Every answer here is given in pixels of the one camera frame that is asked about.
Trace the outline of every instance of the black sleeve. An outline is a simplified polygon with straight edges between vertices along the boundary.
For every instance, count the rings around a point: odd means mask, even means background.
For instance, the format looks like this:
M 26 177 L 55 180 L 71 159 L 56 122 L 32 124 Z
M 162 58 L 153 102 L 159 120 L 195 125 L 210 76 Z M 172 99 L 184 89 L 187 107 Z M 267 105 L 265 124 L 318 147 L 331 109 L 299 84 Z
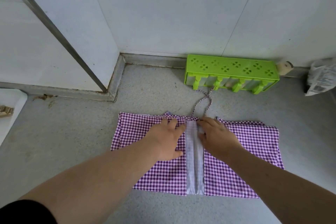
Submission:
M 19 200 L 5 205 L 0 209 L 0 223 L 57 224 L 48 208 L 32 200 Z

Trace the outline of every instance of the drawstring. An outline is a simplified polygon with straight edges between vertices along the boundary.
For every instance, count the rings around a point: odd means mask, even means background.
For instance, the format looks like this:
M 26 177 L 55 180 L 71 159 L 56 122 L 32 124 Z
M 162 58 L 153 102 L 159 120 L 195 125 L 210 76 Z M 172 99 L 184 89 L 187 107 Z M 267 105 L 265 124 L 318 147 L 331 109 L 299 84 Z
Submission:
M 212 104 L 212 99 L 211 99 L 211 97 L 210 97 L 210 94 L 211 94 L 212 90 L 213 90 L 213 87 L 209 90 L 209 93 L 206 93 L 206 92 L 204 92 L 203 90 L 196 90 L 196 91 L 202 92 L 202 93 L 205 95 L 205 97 L 203 97 L 202 99 L 200 99 L 200 100 L 195 104 L 194 109 L 193 109 L 191 115 L 188 117 L 188 120 L 190 119 L 190 117 L 192 117 L 192 116 L 194 115 L 196 106 L 197 106 L 203 99 L 206 99 L 206 98 L 208 98 L 208 99 L 210 100 L 210 103 L 209 103 L 207 109 L 205 109 L 205 112 L 204 112 L 204 115 L 207 114 L 207 111 L 208 111 L 208 109 L 210 108 L 210 106 L 211 106 L 211 104 Z

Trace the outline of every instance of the hand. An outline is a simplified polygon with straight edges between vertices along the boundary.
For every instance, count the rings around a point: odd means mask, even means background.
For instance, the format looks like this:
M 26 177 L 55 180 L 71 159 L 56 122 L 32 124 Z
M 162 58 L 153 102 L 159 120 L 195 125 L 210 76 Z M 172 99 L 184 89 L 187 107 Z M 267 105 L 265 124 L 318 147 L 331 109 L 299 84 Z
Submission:
M 181 157 L 182 151 L 175 151 L 177 141 L 186 129 L 186 125 L 176 127 L 177 119 L 172 119 L 169 123 L 167 119 L 162 119 L 160 124 L 153 125 L 145 137 L 150 144 L 155 144 L 158 150 L 158 160 L 171 160 Z
M 204 148 L 215 158 L 225 162 L 230 152 L 244 149 L 236 135 L 219 121 L 204 116 L 197 124 L 205 132 L 199 133 Z

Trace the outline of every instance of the person's left hand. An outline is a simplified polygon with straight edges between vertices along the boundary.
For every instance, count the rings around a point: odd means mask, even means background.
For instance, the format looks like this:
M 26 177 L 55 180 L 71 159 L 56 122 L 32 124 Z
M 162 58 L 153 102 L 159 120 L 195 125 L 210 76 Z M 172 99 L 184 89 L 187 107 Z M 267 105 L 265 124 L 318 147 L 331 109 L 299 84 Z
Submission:
M 171 160 L 181 157 L 182 151 L 175 151 L 177 141 L 186 129 L 186 125 L 176 127 L 177 119 L 172 119 L 169 123 L 167 119 L 162 119 L 160 124 L 153 125 L 143 140 L 155 144 L 158 149 L 158 160 Z

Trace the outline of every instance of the white wall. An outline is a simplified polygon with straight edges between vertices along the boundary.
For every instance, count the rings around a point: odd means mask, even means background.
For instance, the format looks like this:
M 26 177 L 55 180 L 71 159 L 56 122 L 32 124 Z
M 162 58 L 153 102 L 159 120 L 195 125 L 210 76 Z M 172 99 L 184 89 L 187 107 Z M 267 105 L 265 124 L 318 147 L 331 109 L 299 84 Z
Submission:
M 98 79 L 108 87 L 119 56 L 97 0 L 35 0 Z
M 100 88 L 22 0 L 0 0 L 0 81 Z
M 336 53 L 335 0 L 98 1 L 120 52 L 287 58 L 296 66 Z

